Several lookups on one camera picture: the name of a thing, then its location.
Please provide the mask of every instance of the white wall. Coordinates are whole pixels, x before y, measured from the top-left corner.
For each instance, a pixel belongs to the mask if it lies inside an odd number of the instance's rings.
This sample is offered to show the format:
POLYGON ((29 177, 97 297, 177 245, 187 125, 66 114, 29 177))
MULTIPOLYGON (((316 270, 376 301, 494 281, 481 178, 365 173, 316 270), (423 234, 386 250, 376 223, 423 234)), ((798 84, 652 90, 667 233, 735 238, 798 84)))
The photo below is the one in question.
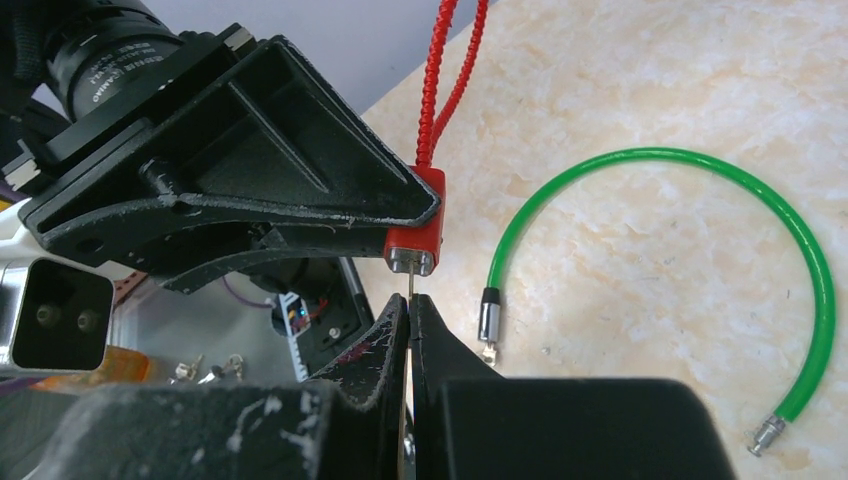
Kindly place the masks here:
MULTIPOLYGON (((144 2, 176 33, 218 33, 238 22, 257 38, 285 35, 360 113, 425 60, 439 5, 439 0, 144 2)), ((473 20, 476 4, 460 0, 451 35, 473 20)), ((42 89, 36 98, 58 107, 49 96, 42 89)))

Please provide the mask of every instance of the wire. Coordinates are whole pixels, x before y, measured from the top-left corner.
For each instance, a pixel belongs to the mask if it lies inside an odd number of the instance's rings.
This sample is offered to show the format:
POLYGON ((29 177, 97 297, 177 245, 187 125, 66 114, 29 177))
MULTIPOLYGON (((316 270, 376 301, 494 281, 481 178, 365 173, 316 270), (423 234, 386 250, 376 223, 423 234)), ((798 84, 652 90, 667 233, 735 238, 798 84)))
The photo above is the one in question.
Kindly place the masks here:
POLYGON ((227 280, 227 277, 221 277, 221 283, 224 284, 224 288, 227 289, 227 291, 230 293, 230 295, 232 295, 233 298, 236 299, 236 301, 238 301, 240 304, 242 304, 246 307, 273 308, 271 305, 269 305, 267 303, 254 302, 254 301, 248 300, 248 299, 244 298, 243 296, 241 296, 238 292, 236 292, 233 289, 232 285, 230 285, 230 282, 229 282, 229 280, 227 280))
POLYGON ((478 0, 477 14, 474 19, 474 27, 471 31, 471 40, 465 55, 456 84, 445 103, 439 118, 436 116, 436 97, 439 86, 439 71, 442 65, 442 55, 447 43, 448 31, 451 27, 453 14, 459 0, 442 0, 439 5, 439 14, 436 16, 436 24, 433 27, 433 37, 430 40, 430 52, 427 63, 424 66, 424 88, 421 99, 421 117, 418 120, 418 142, 416 148, 415 164, 429 167, 433 163, 433 152, 439 137, 450 121, 459 101, 462 99, 474 62, 477 59, 477 51, 483 38, 483 27, 486 23, 486 14, 489 8, 488 0, 478 0))
POLYGON ((315 310, 314 312, 310 313, 309 318, 316 318, 318 315, 321 315, 321 312, 323 312, 324 309, 327 308, 327 305, 329 305, 329 304, 330 304, 330 301, 327 300, 326 298, 322 298, 321 300, 318 300, 318 309, 315 310))
POLYGON ((474 17, 474 26, 471 29, 471 40, 468 42, 468 50, 465 53, 465 62, 462 64, 462 69, 459 71, 459 76, 456 78, 453 90, 450 93, 445 106, 436 118, 433 127, 433 140, 430 147, 430 158, 432 159, 433 152, 436 150, 436 144, 442 136, 445 127, 450 121, 456 107, 459 106, 459 101, 465 93, 468 82, 471 80, 471 71, 474 69, 474 62, 477 60, 477 52, 480 50, 480 43, 483 40, 483 27, 486 25, 486 15, 489 11, 488 0, 479 0, 477 2, 477 14, 474 17))
POLYGON ((495 250, 489 270, 488 286, 492 288, 503 286, 509 260, 524 231, 532 223, 536 214, 563 188, 602 168, 641 160, 662 160, 692 165, 733 181, 769 207, 783 221, 801 248, 813 282, 815 297, 813 337, 798 378, 774 411, 776 416, 789 422, 794 421, 818 388, 830 360, 836 332, 836 293, 833 279, 824 252, 801 216, 768 185, 736 166, 702 153, 663 147, 620 150, 575 165, 557 175, 534 193, 513 217, 495 250))
POLYGON ((42 381, 43 378, 7 378, 0 379, 0 397, 19 392, 42 381))
POLYGON ((21 192, 16 192, 15 190, 12 190, 12 187, 10 187, 8 183, 3 180, 0 180, 0 198, 2 198, 2 200, 7 203, 18 203, 22 200, 26 200, 29 197, 21 192))

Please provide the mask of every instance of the screw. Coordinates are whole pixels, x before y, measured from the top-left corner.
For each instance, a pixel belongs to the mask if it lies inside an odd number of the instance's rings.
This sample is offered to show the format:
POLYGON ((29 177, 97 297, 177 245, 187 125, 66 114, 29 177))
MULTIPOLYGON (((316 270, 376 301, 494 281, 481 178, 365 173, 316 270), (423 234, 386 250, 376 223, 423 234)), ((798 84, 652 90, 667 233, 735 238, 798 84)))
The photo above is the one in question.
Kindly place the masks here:
POLYGON ((236 378, 239 382, 244 380, 244 358, 241 355, 230 355, 230 358, 227 360, 227 366, 236 372, 236 378))
POLYGON ((44 328, 51 328, 59 322, 62 311, 55 305, 40 305, 35 312, 35 319, 44 328))
POLYGON ((77 327, 83 333, 91 333, 97 328, 97 314, 91 310, 83 310, 77 317, 77 327))

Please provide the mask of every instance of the camera lens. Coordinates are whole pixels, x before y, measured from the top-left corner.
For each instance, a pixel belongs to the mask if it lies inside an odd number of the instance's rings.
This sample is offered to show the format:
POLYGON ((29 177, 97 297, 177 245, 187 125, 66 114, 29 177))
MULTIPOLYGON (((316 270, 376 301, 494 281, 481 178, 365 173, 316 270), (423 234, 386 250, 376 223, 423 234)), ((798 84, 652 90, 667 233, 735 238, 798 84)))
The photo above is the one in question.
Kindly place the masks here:
POLYGON ((74 121, 183 43, 137 0, 64 0, 53 5, 45 42, 49 85, 74 121))

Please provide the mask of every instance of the silver ferrule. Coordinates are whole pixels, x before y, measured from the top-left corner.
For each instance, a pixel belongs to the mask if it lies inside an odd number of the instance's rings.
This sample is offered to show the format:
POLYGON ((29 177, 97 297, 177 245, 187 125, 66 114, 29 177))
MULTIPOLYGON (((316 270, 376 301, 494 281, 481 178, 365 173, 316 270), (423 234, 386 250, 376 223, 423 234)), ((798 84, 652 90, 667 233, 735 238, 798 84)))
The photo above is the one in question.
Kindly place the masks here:
POLYGON ((777 415, 772 415, 763 422, 763 426, 754 435, 754 444, 748 447, 748 451, 759 457, 763 450, 767 449, 786 428, 786 421, 777 415))
POLYGON ((477 340, 498 343, 501 328, 501 306, 497 303, 480 304, 480 321, 477 325, 477 340))

